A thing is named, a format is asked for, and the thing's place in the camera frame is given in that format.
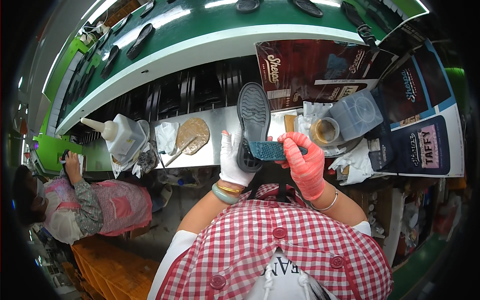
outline red gingham apron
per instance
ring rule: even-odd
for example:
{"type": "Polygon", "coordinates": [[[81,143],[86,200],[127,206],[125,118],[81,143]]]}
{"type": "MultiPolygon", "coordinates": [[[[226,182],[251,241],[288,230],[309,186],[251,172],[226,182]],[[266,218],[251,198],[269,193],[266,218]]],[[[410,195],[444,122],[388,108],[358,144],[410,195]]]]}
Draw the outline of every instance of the red gingham apron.
{"type": "Polygon", "coordinates": [[[278,184],[264,184],[256,200],[247,192],[219,214],[174,261],[156,299],[243,299],[277,247],[339,300],[387,298],[392,271],[371,237],[298,193],[292,203],[274,201],[277,193],[278,184]]]}

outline white cotton glove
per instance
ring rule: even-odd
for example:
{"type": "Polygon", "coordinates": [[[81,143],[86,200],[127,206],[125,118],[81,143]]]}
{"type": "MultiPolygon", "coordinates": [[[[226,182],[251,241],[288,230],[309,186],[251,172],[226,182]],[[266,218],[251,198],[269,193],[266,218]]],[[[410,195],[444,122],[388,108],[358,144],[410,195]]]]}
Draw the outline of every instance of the white cotton glove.
{"type": "Polygon", "coordinates": [[[255,173],[240,170],[237,164],[237,152],[241,142],[241,127],[232,135],[222,133],[222,149],[220,150],[220,179],[226,182],[240,184],[245,187],[252,181],[255,173]]]}

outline metal rack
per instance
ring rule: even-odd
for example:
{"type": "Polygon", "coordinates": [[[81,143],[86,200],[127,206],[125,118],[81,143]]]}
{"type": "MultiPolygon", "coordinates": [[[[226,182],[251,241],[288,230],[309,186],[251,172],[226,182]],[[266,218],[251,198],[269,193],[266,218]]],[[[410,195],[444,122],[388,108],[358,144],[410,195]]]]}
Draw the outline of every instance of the metal rack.
{"type": "MultiPolygon", "coordinates": [[[[262,83],[255,55],[215,61],[141,85],[101,106],[87,118],[105,122],[112,120],[117,114],[122,114],[132,120],[154,122],[192,112],[234,106],[243,85],[252,81],[262,83]],[[198,74],[205,69],[215,71],[221,96],[215,103],[199,105],[198,96],[195,95],[195,80],[198,80],[198,74]],[[168,109],[166,98],[172,98],[170,94],[176,87],[179,95],[176,101],[170,101],[168,109]]],[[[99,132],[81,123],[77,123],[70,134],[72,140],[81,145],[101,137],[99,132]]]]}

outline floral shirt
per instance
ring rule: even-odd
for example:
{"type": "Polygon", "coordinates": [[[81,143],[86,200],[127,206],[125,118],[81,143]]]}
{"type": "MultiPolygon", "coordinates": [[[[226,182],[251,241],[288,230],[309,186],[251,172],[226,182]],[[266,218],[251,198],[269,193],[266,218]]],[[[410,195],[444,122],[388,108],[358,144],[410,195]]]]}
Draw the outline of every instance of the floral shirt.
{"type": "MultiPolygon", "coordinates": [[[[57,178],[67,178],[64,170],[60,171],[57,178]]],[[[73,185],[78,204],[82,207],[75,212],[75,221],[84,235],[99,233],[103,226],[103,215],[97,196],[92,187],[83,178],[73,185]]]]}

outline white plastic container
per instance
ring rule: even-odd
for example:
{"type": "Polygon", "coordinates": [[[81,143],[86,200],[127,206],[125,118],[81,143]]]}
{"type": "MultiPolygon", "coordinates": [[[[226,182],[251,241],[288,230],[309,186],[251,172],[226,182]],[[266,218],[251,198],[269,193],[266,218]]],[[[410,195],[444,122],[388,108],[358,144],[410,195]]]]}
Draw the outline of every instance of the white plastic container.
{"type": "Polygon", "coordinates": [[[368,89],[342,98],[330,108],[330,113],[340,126],[345,141],[366,134],[384,120],[368,89]]]}
{"type": "Polygon", "coordinates": [[[147,140],[142,126],[121,114],[105,123],[86,118],[80,122],[102,133],[108,152],[122,165],[127,164],[147,140]]]}

